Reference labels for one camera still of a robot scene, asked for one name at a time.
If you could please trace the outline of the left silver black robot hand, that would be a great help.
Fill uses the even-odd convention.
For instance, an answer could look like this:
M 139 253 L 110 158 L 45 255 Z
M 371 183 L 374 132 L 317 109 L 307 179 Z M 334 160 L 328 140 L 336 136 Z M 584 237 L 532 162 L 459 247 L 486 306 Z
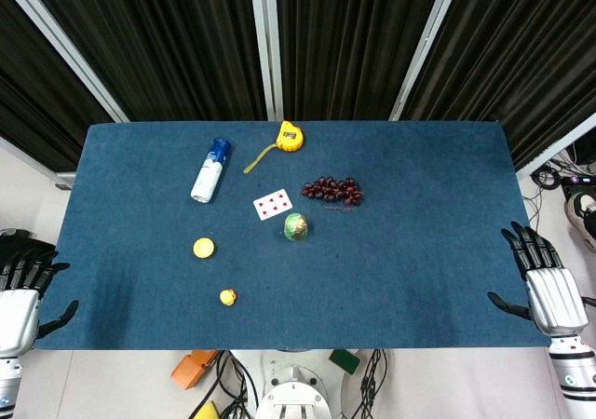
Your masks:
M 34 343 L 64 327 L 75 316 L 78 301 L 47 323 L 40 306 L 53 278 L 70 267 L 58 262 L 54 245 L 28 230 L 0 229 L 0 358 L 18 358 Z

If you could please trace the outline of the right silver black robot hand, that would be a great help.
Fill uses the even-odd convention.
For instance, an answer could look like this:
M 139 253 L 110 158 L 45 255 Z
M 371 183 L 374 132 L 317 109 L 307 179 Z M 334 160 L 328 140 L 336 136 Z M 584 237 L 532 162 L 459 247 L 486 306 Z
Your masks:
M 555 247 L 536 230 L 513 222 L 501 230 L 507 241 L 527 294 L 527 305 L 505 301 L 489 291 L 488 299 L 499 310 L 534 322 L 550 338 L 579 335 L 589 325 L 576 280 Z

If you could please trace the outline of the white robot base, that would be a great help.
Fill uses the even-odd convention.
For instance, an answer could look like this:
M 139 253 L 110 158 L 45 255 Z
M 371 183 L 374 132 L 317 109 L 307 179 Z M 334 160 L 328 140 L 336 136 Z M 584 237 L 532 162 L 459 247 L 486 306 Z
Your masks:
M 233 350 L 246 371 L 249 419 L 344 419 L 349 374 L 330 362 L 331 349 Z

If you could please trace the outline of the hearts playing card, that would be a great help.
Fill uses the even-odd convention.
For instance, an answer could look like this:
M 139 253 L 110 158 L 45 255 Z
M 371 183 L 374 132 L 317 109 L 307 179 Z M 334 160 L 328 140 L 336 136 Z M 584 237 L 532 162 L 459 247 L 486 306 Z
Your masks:
M 289 211 L 292 208 L 291 200 L 285 189 L 279 189 L 266 196 L 253 201 L 259 219 L 263 222 L 271 217 Z

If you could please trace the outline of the white black sneaker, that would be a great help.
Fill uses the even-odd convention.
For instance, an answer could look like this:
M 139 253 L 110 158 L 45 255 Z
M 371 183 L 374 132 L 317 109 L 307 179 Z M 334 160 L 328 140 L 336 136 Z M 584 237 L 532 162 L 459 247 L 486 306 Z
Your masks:
M 564 210 L 586 247 L 596 253 L 596 199 L 584 192 L 573 194 L 565 202 Z

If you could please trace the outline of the black electronic device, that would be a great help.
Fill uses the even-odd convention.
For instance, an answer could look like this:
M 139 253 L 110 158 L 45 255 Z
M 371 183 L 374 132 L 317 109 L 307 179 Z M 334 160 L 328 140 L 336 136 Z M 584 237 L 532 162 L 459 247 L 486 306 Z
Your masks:
M 596 140 L 577 140 L 561 154 L 567 173 L 562 178 L 566 200 L 579 193 L 596 198 Z

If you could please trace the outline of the orange plastic box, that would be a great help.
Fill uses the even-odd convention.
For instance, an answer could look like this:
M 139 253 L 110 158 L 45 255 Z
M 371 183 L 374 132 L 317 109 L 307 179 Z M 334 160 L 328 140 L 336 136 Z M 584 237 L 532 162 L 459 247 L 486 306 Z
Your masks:
M 172 382 L 183 390 L 196 386 L 217 357 L 216 350 L 193 350 L 186 354 L 171 372 Z

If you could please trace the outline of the blue table cloth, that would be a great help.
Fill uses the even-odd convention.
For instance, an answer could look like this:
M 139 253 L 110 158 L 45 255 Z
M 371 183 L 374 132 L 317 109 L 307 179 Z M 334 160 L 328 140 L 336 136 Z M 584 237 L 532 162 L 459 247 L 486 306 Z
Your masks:
M 91 127 L 58 240 L 70 267 L 43 320 L 79 302 L 50 350 L 544 346 L 501 230 L 527 219 L 495 122 L 305 122 L 304 146 L 243 169 L 272 122 L 134 122 Z M 231 149 L 209 203 L 190 197 L 213 139 Z M 301 196 L 321 176 L 353 177 L 364 201 L 328 210 Z M 285 189 L 289 211 L 253 201 Z M 290 241 L 286 217 L 309 232 Z M 215 252 L 193 253 L 208 237 Z M 232 306 L 220 292 L 233 289 Z

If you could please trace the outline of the black pleated curtain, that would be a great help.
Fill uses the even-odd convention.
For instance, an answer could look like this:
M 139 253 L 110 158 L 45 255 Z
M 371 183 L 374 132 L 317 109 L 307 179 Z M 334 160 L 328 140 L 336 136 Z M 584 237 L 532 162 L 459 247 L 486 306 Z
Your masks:
M 406 120 L 496 121 L 515 168 L 596 113 L 596 0 L 453 0 Z
M 251 0 L 42 0 L 132 121 L 266 117 Z
M 112 119 L 15 0 L 0 0 L 0 137 L 75 171 L 88 128 Z
M 388 119 L 434 2 L 278 0 L 285 119 Z

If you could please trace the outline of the yellow block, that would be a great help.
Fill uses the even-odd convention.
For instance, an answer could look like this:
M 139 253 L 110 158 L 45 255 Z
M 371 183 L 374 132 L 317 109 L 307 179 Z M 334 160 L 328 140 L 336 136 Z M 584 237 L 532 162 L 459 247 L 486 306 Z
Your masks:
M 215 403 L 210 400 L 206 402 L 192 417 L 192 419 L 219 419 Z

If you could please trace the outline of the green rectangular block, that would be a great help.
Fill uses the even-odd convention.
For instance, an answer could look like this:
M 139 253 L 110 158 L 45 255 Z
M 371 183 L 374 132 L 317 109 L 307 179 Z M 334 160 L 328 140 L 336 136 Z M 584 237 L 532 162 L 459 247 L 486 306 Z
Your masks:
M 360 364 L 359 357 L 346 349 L 333 349 L 329 360 L 349 375 L 353 375 Z

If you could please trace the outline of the white bottle with blue cap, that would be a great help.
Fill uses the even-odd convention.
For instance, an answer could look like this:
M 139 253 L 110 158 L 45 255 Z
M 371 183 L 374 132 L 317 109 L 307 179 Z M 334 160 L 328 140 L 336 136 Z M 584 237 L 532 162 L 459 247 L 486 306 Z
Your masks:
M 196 176 L 190 197 L 199 203 L 209 203 L 231 149 L 231 143 L 222 137 L 213 139 L 208 154 Z

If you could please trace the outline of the red plastic grape bunch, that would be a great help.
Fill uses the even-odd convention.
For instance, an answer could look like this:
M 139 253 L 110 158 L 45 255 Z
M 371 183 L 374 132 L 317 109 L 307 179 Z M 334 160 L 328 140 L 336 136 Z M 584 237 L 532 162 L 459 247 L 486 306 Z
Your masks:
M 335 179 L 321 176 L 313 182 L 306 182 L 300 194 L 318 201 L 326 210 L 350 211 L 359 207 L 365 198 L 364 191 L 353 177 Z

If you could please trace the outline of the green gold nesting doll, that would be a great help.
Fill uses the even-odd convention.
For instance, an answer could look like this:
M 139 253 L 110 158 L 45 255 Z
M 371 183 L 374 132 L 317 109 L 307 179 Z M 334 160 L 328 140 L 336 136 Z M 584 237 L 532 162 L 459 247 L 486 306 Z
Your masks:
M 308 236 L 309 227 L 306 217 L 299 213 L 289 214 L 284 222 L 284 235 L 290 241 L 299 241 Z

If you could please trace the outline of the white metal frame post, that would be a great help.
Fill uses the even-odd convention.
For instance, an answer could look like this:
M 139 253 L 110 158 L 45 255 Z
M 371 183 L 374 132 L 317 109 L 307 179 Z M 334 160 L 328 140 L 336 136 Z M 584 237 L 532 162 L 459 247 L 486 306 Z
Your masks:
M 427 60 L 427 56 L 432 49 L 452 2 L 453 0 L 434 0 L 409 67 L 402 80 L 400 91 L 388 117 L 389 121 L 398 121 L 400 119 L 413 86 Z
M 42 0 L 14 0 L 115 123 L 129 117 Z
M 278 0 L 251 0 L 267 119 L 284 119 Z
M 579 123 L 575 128 L 571 129 L 568 133 L 563 135 L 560 139 L 553 142 L 540 154 L 534 157 L 529 163 L 524 165 L 520 170 L 516 172 L 517 179 L 523 180 L 530 176 L 540 166 L 549 161 L 560 151 L 589 133 L 596 128 L 596 112 L 586 118 L 584 121 Z

